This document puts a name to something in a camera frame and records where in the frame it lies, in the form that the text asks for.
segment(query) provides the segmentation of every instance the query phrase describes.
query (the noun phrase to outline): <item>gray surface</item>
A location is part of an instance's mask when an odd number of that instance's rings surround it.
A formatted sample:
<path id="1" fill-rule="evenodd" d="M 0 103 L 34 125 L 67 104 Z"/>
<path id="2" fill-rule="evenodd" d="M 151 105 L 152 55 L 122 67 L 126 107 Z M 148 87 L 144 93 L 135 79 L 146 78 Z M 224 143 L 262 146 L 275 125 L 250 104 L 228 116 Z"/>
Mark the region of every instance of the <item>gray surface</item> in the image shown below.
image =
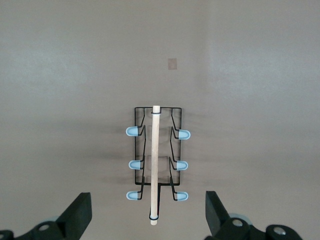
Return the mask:
<path id="1" fill-rule="evenodd" d="M 0 229 L 91 192 L 83 240 L 203 239 L 226 209 L 319 236 L 320 2 L 0 0 Z M 177 70 L 168 59 L 177 58 Z M 184 108 L 186 202 L 139 202 L 136 106 Z"/>

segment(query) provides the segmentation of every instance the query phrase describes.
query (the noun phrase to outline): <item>white wooden rod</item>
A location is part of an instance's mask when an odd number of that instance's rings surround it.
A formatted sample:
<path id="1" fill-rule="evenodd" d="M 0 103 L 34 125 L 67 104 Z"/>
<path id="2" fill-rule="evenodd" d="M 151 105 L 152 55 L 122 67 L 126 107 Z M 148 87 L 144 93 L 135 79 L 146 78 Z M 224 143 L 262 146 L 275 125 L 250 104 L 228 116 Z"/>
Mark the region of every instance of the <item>white wooden rod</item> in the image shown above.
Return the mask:
<path id="1" fill-rule="evenodd" d="M 160 124 L 160 106 L 153 106 L 152 133 L 151 133 L 151 211 L 150 211 L 151 219 L 158 218 L 159 124 Z M 157 220 L 150 220 L 150 223 L 151 225 L 156 225 Z"/>

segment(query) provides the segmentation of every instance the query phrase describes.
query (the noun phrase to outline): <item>drying rack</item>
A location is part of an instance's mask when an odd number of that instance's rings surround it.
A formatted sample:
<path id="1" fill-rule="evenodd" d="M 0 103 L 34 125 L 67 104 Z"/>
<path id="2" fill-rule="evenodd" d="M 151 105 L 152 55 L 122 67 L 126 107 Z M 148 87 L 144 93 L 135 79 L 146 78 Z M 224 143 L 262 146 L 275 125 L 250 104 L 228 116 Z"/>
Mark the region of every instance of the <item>drying rack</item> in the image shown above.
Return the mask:
<path id="1" fill-rule="evenodd" d="M 145 124 L 145 119 L 148 114 L 152 115 L 152 124 L 154 124 L 153 117 L 154 115 L 161 115 L 164 111 L 167 112 L 169 118 L 169 124 L 165 128 L 165 134 L 169 135 L 168 141 L 168 151 L 167 156 L 162 156 L 161 158 L 167 158 L 167 179 L 161 179 L 157 182 L 157 206 L 156 207 L 156 216 L 152 216 L 152 199 L 151 199 L 151 209 L 149 218 L 151 224 L 157 224 L 157 219 L 159 218 L 159 208 L 160 208 L 160 192 L 162 186 L 171 186 L 172 196 L 174 201 L 185 201 L 188 199 L 189 195 L 185 191 L 176 191 L 175 187 L 179 186 L 181 183 L 181 171 L 185 171 L 188 168 L 188 163 L 181 160 L 181 141 L 187 140 L 190 138 L 191 134 L 188 130 L 182 129 L 182 108 L 180 107 L 159 107 L 159 112 L 153 112 L 154 108 L 143 106 L 134 108 L 134 126 L 128 127 L 126 129 L 126 134 L 128 136 L 134 137 L 134 160 L 129 162 L 129 168 L 134 170 L 134 183 L 141 186 L 139 191 L 129 191 L 126 194 L 127 199 L 129 200 L 141 200 L 143 197 L 144 186 L 151 186 L 152 181 L 146 180 L 145 170 L 146 170 L 146 143 L 149 140 L 147 138 L 147 126 Z"/>

